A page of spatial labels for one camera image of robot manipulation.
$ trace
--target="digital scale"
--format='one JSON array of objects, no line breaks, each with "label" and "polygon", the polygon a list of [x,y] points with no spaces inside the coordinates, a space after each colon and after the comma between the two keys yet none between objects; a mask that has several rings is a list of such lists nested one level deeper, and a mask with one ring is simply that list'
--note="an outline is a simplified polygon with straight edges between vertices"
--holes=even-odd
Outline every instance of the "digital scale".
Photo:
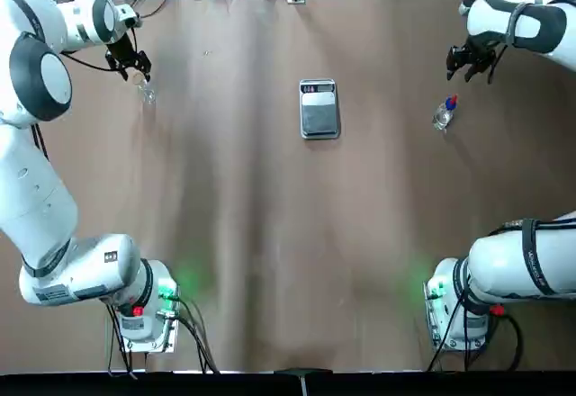
[{"label": "digital scale", "polygon": [[340,136],[340,113],[333,79],[300,82],[300,134],[305,140],[333,140]]}]

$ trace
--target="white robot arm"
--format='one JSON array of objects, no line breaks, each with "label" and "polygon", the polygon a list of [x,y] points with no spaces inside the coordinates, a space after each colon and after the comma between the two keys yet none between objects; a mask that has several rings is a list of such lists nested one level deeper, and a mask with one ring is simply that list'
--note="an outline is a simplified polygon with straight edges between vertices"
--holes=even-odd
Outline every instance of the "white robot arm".
[{"label": "white robot arm", "polygon": [[446,58],[447,78],[470,65],[466,82],[498,63],[502,44],[530,50],[576,70],[576,3],[572,0],[463,0],[459,12],[467,17],[468,38],[452,47]]},{"label": "white robot arm", "polygon": [[0,0],[0,21],[0,229],[22,254],[22,297],[42,306],[101,299],[116,310],[129,349],[170,350],[176,322],[166,316],[178,292],[167,268],[140,258],[127,235],[75,238],[76,203],[28,131],[70,106],[62,51],[106,44],[111,68],[148,76],[146,55],[126,34],[138,16],[111,0]]},{"label": "white robot arm", "polygon": [[[576,70],[576,3],[572,0],[464,0],[468,38],[446,58],[447,78],[470,65],[468,82],[500,56],[498,45],[530,50]],[[438,349],[481,348],[490,306],[576,298],[576,211],[559,220],[517,220],[474,242],[467,258],[446,258],[424,283],[427,324]]]},{"label": "white robot arm", "polygon": [[424,284],[435,345],[444,340],[447,349],[465,350],[468,340],[469,350],[480,348],[494,304],[576,299],[575,243],[576,211],[548,222],[508,222],[477,239],[468,257],[442,260]]}]

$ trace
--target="brown table surface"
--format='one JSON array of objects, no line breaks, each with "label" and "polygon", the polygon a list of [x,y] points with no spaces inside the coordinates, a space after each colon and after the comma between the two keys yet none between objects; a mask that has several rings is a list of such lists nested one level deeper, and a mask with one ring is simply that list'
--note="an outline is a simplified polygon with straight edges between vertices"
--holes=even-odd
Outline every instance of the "brown table surface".
[{"label": "brown table surface", "polygon": [[[509,49],[493,85],[447,82],[460,1],[169,1],[137,31],[152,112],[120,76],[67,61],[73,108],[42,129],[78,235],[126,232],[165,261],[204,309],[221,369],[425,368],[421,284],[439,259],[576,199],[574,75]],[[103,48],[79,57],[105,64]],[[337,81],[338,140],[300,137],[297,85],[315,77]],[[453,93],[445,135],[431,117]],[[103,370],[104,306],[24,303],[19,256],[2,245],[0,370]],[[572,303],[510,309],[522,368],[576,367]],[[513,346],[502,326],[476,367],[505,367]],[[183,331],[176,351],[148,369],[198,367]]]}]

